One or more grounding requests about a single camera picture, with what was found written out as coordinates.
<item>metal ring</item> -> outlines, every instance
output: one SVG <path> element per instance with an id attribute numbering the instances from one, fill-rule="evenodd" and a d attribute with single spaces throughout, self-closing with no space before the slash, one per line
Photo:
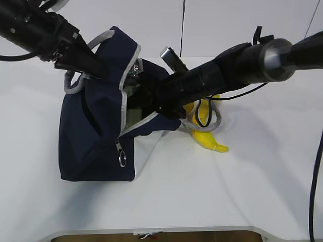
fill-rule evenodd
<path id="1" fill-rule="evenodd" d="M 124 161 L 124 164 L 122 164 L 122 161 L 121 161 L 121 156 L 123 155 L 123 161 Z M 121 151 L 120 153 L 119 153 L 119 164 L 120 164 L 120 166 L 123 168 L 123 167 L 125 167 L 126 166 L 126 162 L 127 162 L 127 159 L 126 159 L 126 154 L 125 154 L 125 152 L 124 151 Z"/>

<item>yellow toy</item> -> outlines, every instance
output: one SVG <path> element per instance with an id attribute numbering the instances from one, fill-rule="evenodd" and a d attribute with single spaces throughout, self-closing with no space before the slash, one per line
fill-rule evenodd
<path id="1" fill-rule="evenodd" d="M 184 109 L 186 110 L 186 114 L 188 115 L 190 111 L 194 108 L 194 102 L 186 104 L 184 106 Z M 205 125 L 206 120 L 208 118 L 208 102 L 206 100 L 201 101 L 200 108 L 198 110 L 198 117 L 200 119 L 200 122 Z M 190 120 L 195 125 L 198 125 L 195 120 L 195 114 L 193 115 L 192 120 Z M 215 150 L 218 152 L 228 152 L 229 148 L 224 145 L 220 145 L 216 142 L 213 134 L 211 132 L 208 133 L 202 133 L 196 130 L 191 129 L 191 137 L 193 140 L 195 140 L 198 144 L 200 144 L 202 147 L 210 150 Z"/>

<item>white wall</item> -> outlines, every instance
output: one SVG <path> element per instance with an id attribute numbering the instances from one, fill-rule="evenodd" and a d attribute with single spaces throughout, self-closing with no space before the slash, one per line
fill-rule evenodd
<path id="1" fill-rule="evenodd" d="M 86 41 L 118 26 L 141 45 L 141 56 L 157 57 L 166 45 L 180 49 L 183 0 L 70 0 L 59 13 Z M 25 52 L 0 37 L 1 54 Z"/>
<path id="2" fill-rule="evenodd" d="M 186 0 L 182 56 L 216 56 L 263 34 L 304 38 L 318 0 Z"/>
<path id="3" fill-rule="evenodd" d="M 86 41 L 113 25 L 158 57 L 167 45 L 180 53 L 184 0 L 70 0 L 60 11 Z M 186 0 L 182 56 L 216 56 L 250 42 L 257 25 L 264 34 L 297 42 L 305 36 L 319 0 Z M 309 34 L 323 30 L 323 3 Z M 25 53 L 0 38 L 0 53 Z"/>
<path id="4" fill-rule="evenodd" d="M 317 10 L 312 20 L 311 26 L 308 30 L 307 36 L 310 36 L 322 30 L 323 30 L 323 1 L 320 1 L 317 6 Z"/>

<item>zipper pull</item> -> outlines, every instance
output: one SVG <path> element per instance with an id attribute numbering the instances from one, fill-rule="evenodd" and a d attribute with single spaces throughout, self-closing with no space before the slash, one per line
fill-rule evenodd
<path id="1" fill-rule="evenodd" d="M 117 147 L 117 151 L 118 151 L 118 154 L 119 154 L 119 164 L 120 164 L 121 167 L 125 167 L 126 162 L 127 162 L 126 154 L 125 154 L 125 152 L 123 151 L 123 149 L 121 147 L 119 138 L 117 138 L 117 140 L 116 140 L 116 147 Z"/>

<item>gray bag trim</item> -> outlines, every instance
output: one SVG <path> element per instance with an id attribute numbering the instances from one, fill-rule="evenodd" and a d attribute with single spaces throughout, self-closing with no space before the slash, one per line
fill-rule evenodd
<path id="1" fill-rule="evenodd" d="M 188 114 L 188 118 L 181 119 L 181 123 L 188 129 L 196 130 L 196 131 L 203 132 L 203 133 L 212 132 L 213 130 L 217 129 L 220 126 L 221 121 L 222 121 L 222 116 L 221 116 L 220 111 L 217 108 L 217 105 L 214 101 L 211 101 L 211 106 L 212 106 L 212 110 L 216 114 L 217 121 L 213 124 L 210 124 L 208 127 L 203 128 L 203 127 L 200 127 L 200 126 L 193 124 L 192 122 L 189 121 L 192 119 L 192 117 L 193 117 L 192 114 L 194 113 L 194 111 L 196 109 L 195 104 L 194 104 L 194 108 Z"/>

